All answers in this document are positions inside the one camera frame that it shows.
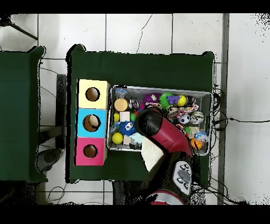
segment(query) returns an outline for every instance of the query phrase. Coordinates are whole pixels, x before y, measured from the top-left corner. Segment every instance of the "tennis ball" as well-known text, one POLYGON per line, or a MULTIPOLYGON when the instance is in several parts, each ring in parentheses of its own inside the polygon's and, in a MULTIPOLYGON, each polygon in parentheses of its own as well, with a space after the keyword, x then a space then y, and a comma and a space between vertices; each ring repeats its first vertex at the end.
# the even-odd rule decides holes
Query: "tennis ball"
POLYGON ((130 114, 130 120, 135 121, 135 114, 130 114))
POLYGON ((183 105, 186 104, 187 98, 184 95, 180 95, 179 97, 180 97, 180 99, 177 102, 177 106, 182 107, 183 105))
POLYGON ((123 135, 119 132, 113 134, 112 136, 112 142, 119 145, 123 142, 123 135))

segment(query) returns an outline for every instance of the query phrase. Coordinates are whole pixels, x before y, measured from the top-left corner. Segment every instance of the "yellow ball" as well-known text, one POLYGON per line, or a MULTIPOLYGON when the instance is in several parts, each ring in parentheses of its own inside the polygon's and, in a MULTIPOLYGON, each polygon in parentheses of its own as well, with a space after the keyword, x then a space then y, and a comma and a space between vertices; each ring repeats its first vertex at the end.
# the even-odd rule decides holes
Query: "yellow ball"
POLYGON ((182 107, 183 105, 186 104, 187 98, 185 96, 183 96, 183 95, 180 95, 179 97, 180 97, 180 99, 177 102, 177 106, 182 107))
POLYGON ((112 136, 112 142, 119 145, 123 142, 123 135, 119 132, 113 134, 112 136))

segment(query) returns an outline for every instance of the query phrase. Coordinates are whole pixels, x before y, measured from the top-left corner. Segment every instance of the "power cord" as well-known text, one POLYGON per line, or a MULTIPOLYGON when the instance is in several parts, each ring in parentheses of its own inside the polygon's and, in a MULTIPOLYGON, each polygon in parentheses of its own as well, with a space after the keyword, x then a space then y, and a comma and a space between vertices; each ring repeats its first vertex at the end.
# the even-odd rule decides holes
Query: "power cord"
MULTIPOLYGON (((153 16, 153 13, 151 14, 151 16, 149 17, 147 23, 144 25, 144 27, 141 29, 141 38, 142 38, 142 30, 146 27, 146 25, 148 24, 149 20, 151 19, 151 17, 153 16)), ((141 43, 141 38, 140 38, 140 41, 139 41, 139 45, 138 45, 138 49, 136 51, 136 54, 138 53, 138 50, 140 48, 140 43, 141 43)))

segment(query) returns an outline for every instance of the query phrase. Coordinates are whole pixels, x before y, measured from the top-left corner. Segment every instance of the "metal stand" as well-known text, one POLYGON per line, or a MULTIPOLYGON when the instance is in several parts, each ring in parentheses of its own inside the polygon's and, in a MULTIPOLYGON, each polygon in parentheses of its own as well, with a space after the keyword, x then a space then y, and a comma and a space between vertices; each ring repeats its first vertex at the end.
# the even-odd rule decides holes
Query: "metal stand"
POLYGON ((14 29, 20 31, 21 33, 24 33, 25 35, 35 39, 35 40, 38 40, 38 38, 30 33, 28 33, 27 31, 23 30, 22 28, 20 28, 19 26, 15 25, 14 23, 11 22, 11 19, 10 18, 4 18, 4 19, 1 19, 0 18, 0 26, 2 27, 5 27, 5 26, 11 26, 13 27, 14 29))

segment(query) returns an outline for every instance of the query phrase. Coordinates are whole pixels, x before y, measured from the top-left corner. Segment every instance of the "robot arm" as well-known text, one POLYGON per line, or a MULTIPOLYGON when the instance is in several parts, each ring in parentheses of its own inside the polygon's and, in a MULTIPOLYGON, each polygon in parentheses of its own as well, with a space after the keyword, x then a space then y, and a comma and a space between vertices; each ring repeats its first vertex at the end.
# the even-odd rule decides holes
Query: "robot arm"
POLYGON ((186 136, 154 107, 137 115, 135 128, 165 154, 165 159, 149 184, 151 204, 187 204, 193 154, 186 136))

